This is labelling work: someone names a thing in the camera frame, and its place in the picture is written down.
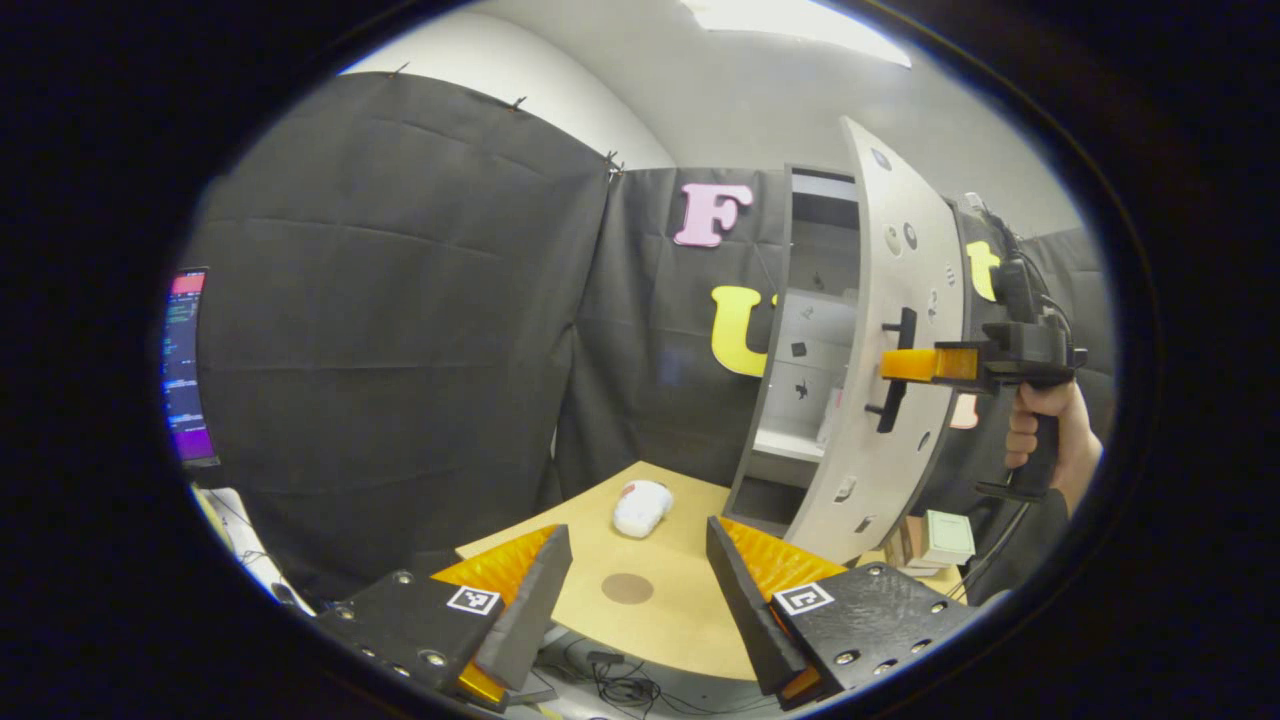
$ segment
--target pink object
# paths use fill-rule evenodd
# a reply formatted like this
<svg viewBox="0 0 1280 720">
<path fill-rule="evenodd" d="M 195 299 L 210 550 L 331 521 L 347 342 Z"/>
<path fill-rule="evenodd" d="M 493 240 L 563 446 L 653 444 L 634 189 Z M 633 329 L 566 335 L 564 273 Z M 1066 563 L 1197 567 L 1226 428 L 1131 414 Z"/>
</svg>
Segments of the pink object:
<svg viewBox="0 0 1280 720">
<path fill-rule="evenodd" d="M 689 183 L 681 190 L 687 201 L 685 227 L 672 238 L 676 245 L 716 247 L 721 242 L 721 236 L 716 232 L 716 220 L 719 220 L 722 231 L 733 229 L 733 224 L 737 223 L 737 206 L 750 205 L 753 201 L 751 188 L 745 184 Z M 717 204 L 721 197 L 724 201 Z"/>
</svg>

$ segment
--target white curved panel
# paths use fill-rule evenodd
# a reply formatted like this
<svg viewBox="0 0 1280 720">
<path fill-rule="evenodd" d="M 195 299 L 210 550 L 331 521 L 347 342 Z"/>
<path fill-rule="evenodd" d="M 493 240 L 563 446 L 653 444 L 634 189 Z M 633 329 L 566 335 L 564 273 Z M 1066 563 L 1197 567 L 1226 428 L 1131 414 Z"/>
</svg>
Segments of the white curved panel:
<svg viewBox="0 0 1280 720">
<path fill-rule="evenodd" d="M 964 327 L 964 287 L 956 279 L 963 277 L 960 237 L 951 208 L 865 128 L 849 118 L 841 126 L 859 195 L 858 322 L 837 427 L 786 534 L 787 542 L 835 562 L 877 547 L 892 529 L 920 483 L 951 402 L 950 388 L 909 384 L 893 430 L 876 430 L 879 415 L 865 406 L 884 404 L 890 383 L 879 377 L 881 355 L 899 341 L 897 332 L 882 325 L 897 324 L 904 306 L 915 310 L 914 347 L 961 340 Z M 922 445 L 925 433 L 929 439 Z"/>
</svg>

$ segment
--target black curtain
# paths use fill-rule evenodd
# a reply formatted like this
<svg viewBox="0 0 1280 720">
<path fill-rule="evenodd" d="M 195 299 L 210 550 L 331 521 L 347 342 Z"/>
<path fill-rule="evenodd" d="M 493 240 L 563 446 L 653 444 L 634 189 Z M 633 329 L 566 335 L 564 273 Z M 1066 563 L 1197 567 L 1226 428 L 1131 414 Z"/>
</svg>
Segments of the black curtain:
<svg viewBox="0 0 1280 720">
<path fill-rule="evenodd" d="M 206 193 L 200 380 L 225 484 L 310 598 L 524 520 L 541 487 L 604 159 L 447 82 L 362 73 Z"/>
<path fill-rule="evenodd" d="M 717 247 L 681 246 L 686 183 L 745 184 Z M 626 172 L 609 188 L 604 223 L 571 334 L 573 373 L 549 473 L 566 497 L 637 460 L 731 486 L 760 379 L 735 374 L 712 352 L 712 290 L 760 293 L 748 347 L 765 352 L 771 299 L 786 284 L 790 187 L 782 170 Z"/>
</svg>

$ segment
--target white box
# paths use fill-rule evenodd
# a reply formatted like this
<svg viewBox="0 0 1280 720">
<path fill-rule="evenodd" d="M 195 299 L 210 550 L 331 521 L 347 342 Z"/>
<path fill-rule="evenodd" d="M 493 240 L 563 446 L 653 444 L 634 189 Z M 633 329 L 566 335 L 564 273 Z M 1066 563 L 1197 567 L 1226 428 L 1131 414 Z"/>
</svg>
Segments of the white box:
<svg viewBox="0 0 1280 720">
<path fill-rule="evenodd" d="M 916 555 L 920 560 L 961 565 L 973 557 L 973 529 L 964 515 L 929 510 L 923 529 L 923 551 Z"/>
</svg>

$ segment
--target monitor screen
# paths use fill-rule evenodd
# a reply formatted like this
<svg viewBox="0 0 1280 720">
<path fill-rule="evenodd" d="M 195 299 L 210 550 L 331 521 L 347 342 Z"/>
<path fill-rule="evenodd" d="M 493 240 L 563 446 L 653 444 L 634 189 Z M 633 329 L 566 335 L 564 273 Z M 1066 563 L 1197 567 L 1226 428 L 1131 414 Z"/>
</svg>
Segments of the monitor screen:
<svg viewBox="0 0 1280 720">
<path fill-rule="evenodd" d="M 165 415 L 174 448 L 184 464 L 215 461 L 214 445 L 205 427 L 196 379 L 196 318 L 205 290 L 205 270 L 180 270 L 169 288 L 165 309 L 161 372 Z"/>
</svg>

